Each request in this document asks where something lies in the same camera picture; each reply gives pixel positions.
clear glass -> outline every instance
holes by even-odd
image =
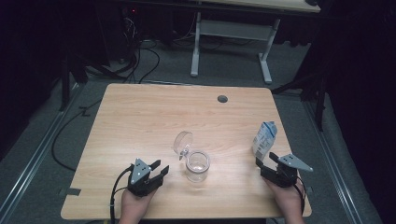
[[[192,182],[204,181],[210,166],[210,159],[203,151],[194,151],[187,157],[186,176]]]
[[[190,145],[192,144],[192,133],[183,131],[175,139],[173,149],[177,155],[178,159],[181,159],[189,153]]]

human hand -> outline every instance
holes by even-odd
[[[119,224],[137,224],[148,211],[155,189],[148,196],[137,197],[125,189],[121,198],[121,217]]]
[[[275,194],[277,205],[285,217],[288,224],[303,224],[303,216],[301,214],[301,197],[297,189],[294,187],[281,188],[266,178],[263,178],[268,187]],[[297,181],[296,186],[300,192],[304,193],[303,185]]]

wooden table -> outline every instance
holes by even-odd
[[[227,103],[218,96],[225,95]],[[109,200],[118,175],[140,158],[161,160],[164,178],[145,218],[280,217],[273,193],[255,164],[252,141],[263,121],[278,128],[272,147],[278,156],[290,146],[271,92],[265,88],[110,84],[92,126],[67,195],[65,219],[109,218]],[[185,163],[172,149],[182,131],[193,133],[191,149],[208,153],[207,179],[191,183]],[[276,164],[268,158],[267,166]],[[127,175],[119,188],[127,185]],[[120,216],[116,195],[116,217]],[[306,202],[304,216],[311,214]]]

hole in table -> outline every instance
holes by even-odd
[[[225,95],[220,95],[220,96],[218,96],[218,101],[219,101],[220,103],[227,103],[228,98],[227,98],[227,96],[225,96]]]

desk leg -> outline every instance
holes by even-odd
[[[192,77],[198,77],[200,35],[201,35],[201,12],[197,12],[197,22],[195,28],[195,46],[194,46],[194,53],[192,54],[192,63],[191,63]]]
[[[264,76],[264,82],[266,84],[272,83],[270,70],[268,69],[268,64],[267,64],[267,57],[270,52],[271,46],[274,42],[277,27],[279,26],[279,23],[280,23],[280,19],[275,20],[274,25],[271,29],[270,34],[269,34],[269,37],[267,40],[267,46],[265,47],[264,53],[259,54],[260,64],[262,66],[262,75]]]

